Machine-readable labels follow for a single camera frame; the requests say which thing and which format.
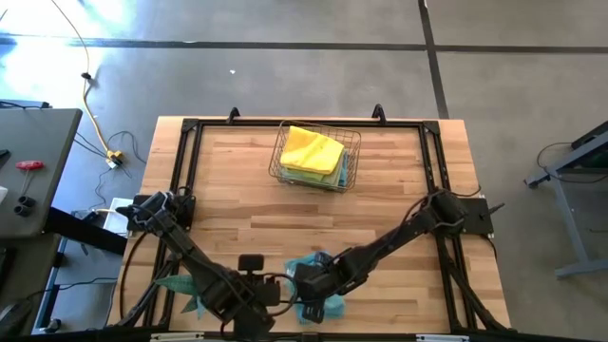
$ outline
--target metal basket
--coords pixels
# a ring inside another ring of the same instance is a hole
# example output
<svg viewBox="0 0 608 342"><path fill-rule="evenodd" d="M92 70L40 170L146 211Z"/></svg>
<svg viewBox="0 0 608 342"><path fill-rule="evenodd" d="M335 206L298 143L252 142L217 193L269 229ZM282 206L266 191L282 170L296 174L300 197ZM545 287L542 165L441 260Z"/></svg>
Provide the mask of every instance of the metal basket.
<svg viewBox="0 0 608 342"><path fill-rule="evenodd" d="M300 128L307 129L312 132L319 133L326 137L330 137L339 143L344 145L346 154L349 156L347 164L347 180L346 185L329 185L320 181L314 180L300 180L291 177L284 176L281 173L281 169L284 166L281 165L280 159L283 154L283 148L285 142L289 136L289 127L297 126ZM357 177L357 164L359 163L359 149L361 147L361 134L356 131L330 127L322 124L315 123L303 123L297 121L283 121L278 127L278 133L276 134L275 149L273 150L273 156L270 159L270 165L268 166L268 173L278 179L280 182L286 182L289 184L298 184L321 188L325 190L332 190L337 192L345 192L354 187L354 182Z"/></svg>

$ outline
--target gray floor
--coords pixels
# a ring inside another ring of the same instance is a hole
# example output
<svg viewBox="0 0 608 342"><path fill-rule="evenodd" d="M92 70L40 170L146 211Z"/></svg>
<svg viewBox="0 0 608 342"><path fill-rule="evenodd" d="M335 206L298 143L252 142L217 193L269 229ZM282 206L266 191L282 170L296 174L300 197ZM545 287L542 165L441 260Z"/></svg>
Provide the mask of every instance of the gray floor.
<svg viewBox="0 0 608 342"><path fill-rule="evenodd" d="M427 2L437 44L608 45L604 1ZM84 3L59 2L86 37L425 42L415 0ZM14 6L0 21L4 32L73 35L53 7ZM124 129L135 133L144 156L159 115L226 115L235 105L243 115L368 116L381 103L393 118L437 118L425 52L103 47L90 53L98 83L89 95L91 110L106 136ZM528 190L522 183L535 171L536 154L543 146L572 141L608 118L608 55L439 53L438 59L450 117L466 122L484 193L491 202L506 202L493 220L513 327L527 333L608 339L608 273L555 279L556 268L575 261L572 246L551 189ZM0 98L80 107L84 65L78 47L45 40L1 46ZM79 131L94 142L86 118ZM132 154L127 137L112 145L127 157ZM138 191L143 165L129 160L132 179L122 173L104 177L101 192L107 199ZM104 170L101 159L74 146L55 205L74 210L98 202L93 189ZM70 196L73 191L80 196ZM597 253L605 252L601 247L608 244L608 235L589 239ZM74 251L73 257L83 257L79 249ZM61 271L62 283L107 276L116 272L118 262L100 262L105 266L96 271L75 262ZM79 289L60 300L92 295ZM103 301L91 301L92 306L96 303ZM99 304L97 318L83 321L61 310L56 314L63 314L73 330L101 326L106 310Z"/></svg>

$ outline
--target yellow cloth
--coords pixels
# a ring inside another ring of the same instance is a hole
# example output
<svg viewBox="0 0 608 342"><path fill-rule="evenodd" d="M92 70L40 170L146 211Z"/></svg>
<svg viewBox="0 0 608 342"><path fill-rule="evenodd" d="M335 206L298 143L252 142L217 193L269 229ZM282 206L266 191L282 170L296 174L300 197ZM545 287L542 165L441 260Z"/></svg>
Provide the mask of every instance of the yellow cloth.
<svg viewBox="0 0 608 342"><path fill-rule="evenodd" d="M344 145L330 137L296 126L289 127L281 165L296 170L329 175L340 160Z"/></svg>

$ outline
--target wooden tabletop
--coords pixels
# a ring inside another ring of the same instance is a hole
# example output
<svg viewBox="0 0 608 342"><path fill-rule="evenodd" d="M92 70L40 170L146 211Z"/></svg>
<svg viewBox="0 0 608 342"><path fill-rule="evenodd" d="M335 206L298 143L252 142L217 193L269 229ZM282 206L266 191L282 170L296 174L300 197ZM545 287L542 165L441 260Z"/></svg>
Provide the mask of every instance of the wooden tabletop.
<svg viewBox="0 0 608 342"><path fill-rule="evenodd" d="M182 119L159 118L142 194L169 189ZM465 123L443 120L440 127L452 190L475 191L478 183ZM263 254L265 272L284 272L284 262L291 258L304 257L314 251L336 254L380 237L395 227L407 209L427 193L418 133L408 128L357 130L362 144L356 185L345 194L337 194L279 183L268 175L276 140L275 127L205 127L194 185L197 208L190 236L212 260L234 269L239 255ZM429 148L434 151L429 141ZM186 156L190 156L192 143L191 139ZM435 163L434 153L431 157ZM184 160L180 185L185 182L187 164L188 157ZM498 321L508 326L491 246L480 237L463 236L462 240L472 288ZM124 259L134 241L134 237L129 240ZM150 281L157 244L156 237L148 236L133 256L124 284L126 311ZM287 298L289 294L283 289ZM465 324L462 297L457 289L455 296L459 317ZM118 297L117 290L108 324L119 320ZM159 299L155 319L161 315L163 292ZM217 331L219 321L210 313L201 320L197 320L196 313L180 313L188 299L185 295L176 295L170 329ZM383 259L368 282L347 294L345 299L346 315L342 319L303 327L297 323L294 310L290 310L277 318L273 332L449 331L437 250L431 236L418 237Z"/></svg>

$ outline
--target wire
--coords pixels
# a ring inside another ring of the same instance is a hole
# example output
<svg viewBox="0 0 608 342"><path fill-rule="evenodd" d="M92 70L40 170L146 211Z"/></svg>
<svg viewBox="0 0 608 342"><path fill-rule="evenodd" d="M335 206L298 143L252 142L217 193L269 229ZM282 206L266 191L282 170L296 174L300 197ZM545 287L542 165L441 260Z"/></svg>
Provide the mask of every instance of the wire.
<svg viewBox="0 0 608 342"><path fill-rule="evenodd" d="M480 184L477 184L477 190L475 190L475 192L470 193L470 194L463 195L463 194L458 194L458 193L455 193L455 192L453 192L453 191L449 191L449 192L450 192L452 195L454 195L454 196L458 196L458 197L473 197L473 196L475 196L475 195L479 194L481 191L482 191L482 186L481 186Z"/></svg>
<svg viewBox="0 0 608 342"><path fill-rule="evenodd" d="M80 35L80 32L76 29L76 27L74 26L74 24L72 24L72 22L69 20L69 18L67 18L67 15L61 10L61 8L59 7L59 5L57 5L57 3L55 2L55 0L50 0L50 2L52 2L53 5L55 5L55 7L57 8L57 10L61 12L61 14L64 16L64 18L66 18L66 20L69 23L69 25L72 26L72 28L74 29L74 32L76 32L76 35L78 36L78 39L80 39L80 42L83 45L83 48L85 48L85 54L86 54L86 74L82 75L83 78L85 78L85 82L83 83L83 104L85 105L85 111L86 111L86 114L88 114L88 118L93 123L93 127L95 127L95 133L97 133L97 137L99 138L99 141L102 143L102 146L104 147L106 155L110 155L112 153L112 151L107 147L107 144L104 141L104 136L102 135L102 131L99 129L99 126L97 125L97 121L95 120L95 117L93 117L93 114L91 114L91 110L88 107L88 104L86 103L86 94L87 94L86 84L88 83L87 77L89 79L91 77L90 74L89 74L89 70L90 70L90 57L88 56L88 48L86 47L85 41L83 40L83 37Z"/></svg>
<svg viewBox="0 0 608 342"><path fill-rule="evenodd" d="M105 170L104 172L102 172L101 174L99 174L98 181L97 181L97 186L95 186L95 195L97 195L97 197L100 198L102 201L99 202L99 203L95 203L95 204L89 206L88 210L91 210L94 207L100 206L100 205L107 206L107 200L105 200L105 197L101 193L101 189L102 189L102 186L103 186L103 184L102 184L102 177L106 173L108 173L110 171L112 171L112 169L108 168L107 170Z"/></svg>
<svg viewBox="0 0 608 342"><path fill-rule="evenodd" d="M293 307L293 305L297 301L297 287L295 285L294 278L291 277L290 275L286 275L286 274L282 274L282 273L274 273L274 272L265 273L262 276L277 276L277 277L282 277L282 278L285 278L285 279L291 281L292 285L294 285L294 292L292 293L292 297L287 302L287 306L285 308L283 308L282 310L277 311L276 313L268 313L268 316L270 316L270 317L277 317L277 316L280 316L282 314L285 314L286 312L288 312Z"/></svg>
<svg viewBox="0 0 608 342"><path fill-rule="evenodd" d="M18 108L21 108L21 109L28 109L28 108L42 109L42 107L39 106L39 105L20 105L20 104L10 103L10 102L7 102L7 101L0 101L0 104L2 104L2 105L10 105L9 108L11 108L11 107L18 107Z"/></svg>
<svg viewBox="0 0 608 342"><path fill-rule="evenodd" d="M542 150L539 152L539 154L536 156L536 165L538 165L539 168L541 168L544 171L544 173L547 174L547 176L549 176L552 179L558 180L558 181L567 182L567 183L577 183L577 184L592 184L592 183L596 183L596 182L599 182L599 181L603 181L606 178L608 178L608 175L604 175L604 176L601 176L600 178L598 178L596 180L588 180L588 181L585 181L585 180L565 180L565 179L563 179L560 176L551 174L549 172L549 170L547 169L547 166L541 164L541 156L542 156L542 153L547 150L547 148L550 148L550 147L553 147L553 146L556 146L556 145L561 145L561 144L571 144L571 142L553 142L553 143L550 143L547 146L543 147Z"/></svg>
<svg viewBox="0 0 608 342"><path fill-rule="evenodd" d="M118 297L119 315L121 316L121 319L124 318L124 281L126 280L126 272L128 271L129 266L131 265L131 259L133 259L135 250L137 250L137 248L140 246L140 243L142 243L143 238L145 238L146 235L148 234L146 232L143 232L140 237L135 240L133 248L131 248L131 251L129 251L129 255L126 257L126 262L124 263L123 275L121 276L121 284L119 286Z"/></svg>
<svg viewBox="0 0 608 342"><path fill-rule="evenodd" d="M96 156L100 156L103 159L105 159L105 156L103 154L101 154L101 153L99 153L99 152L97 152L97 151L95 151L93 149L88 148L82 142L77 141L75 138L74 138L74 142L77 143L77 144L79 144L83 149L87 150L88 152L90 152L90 153L92 153L92 154L94 154Z"/></svg>
<svg viewBox="0 0 608 342"><path fill-rule="evenodd" d="M96 150L97 152L99 152L99 153L101 153L102 155L104 155L104 151L102 151L101 149L99 149L99 148L98 148L97 146L95 146L95 145L94 145L92 142L88 141L88 140L85 138L85 136L83 136L82 134L80 134L80 133L78 133L78 132L76 132L76 135L78 135L79 137L81 137L81 138L82 138L82 139L85 141L85 143L88 143L88 144L89 144L89 146L90 146L92 149L94 149L94 150Z"/></svg>
<svg viewBox="0 0 608 342"><path fill-rule="evenodd" d="M131 141L132 141L132 148L133 148L133 154L135 155L135 158L137 158L140 162L143 162L143 164L147 164L146 160L144 160L141 156L140 156L140 152L139 152L139 147L137 144L137 139L135 138L135 135L133 133L131 133L130 131L127 130L122 130L120 132L116 132L114 134L112 134L108 139L107 139L107 143L110 143L110 141L112 140L112 138L118 136L119 134L122 134L122 136L124 136L125 134L131 137Z"/></svg>
<svg viewBox="0 0 608 342"><path fill-rule="evenodd" d="M498 259L498 253L496 252L496 245L494 245L494 241L492 241L492 239L486 234L480 234L480 236L489 242L490 246L492 246L492 250L494 251L494 258Z"/></svg>
<svg viewBox="0 0 608 342"><path fill-rule="evenodd" d="M59 288L58 291L63 291L63 290L71 289L71 288L73 288L74 286L77 286L77 285L92 284L92 283L96 282L97 280L117 280L117 279L118 278L114 278L114 277L103 277L103 276L100 276L100 277L96 277L96 278L94 278L92 280L89 280L89 281L81 281L81 282L77 282L77 283L73 283L73 284L66 284L67 286L65 286L65 288L62 288L61 285L60 285L60 288ZM44 293L47 293L47 292L50 292L50 291L53 291L53 289L51 288L51 289L45 289L45 290L36 291L34 293L28 294L26 296L25 300L30 300L35 295L44 294Z"/></svg>

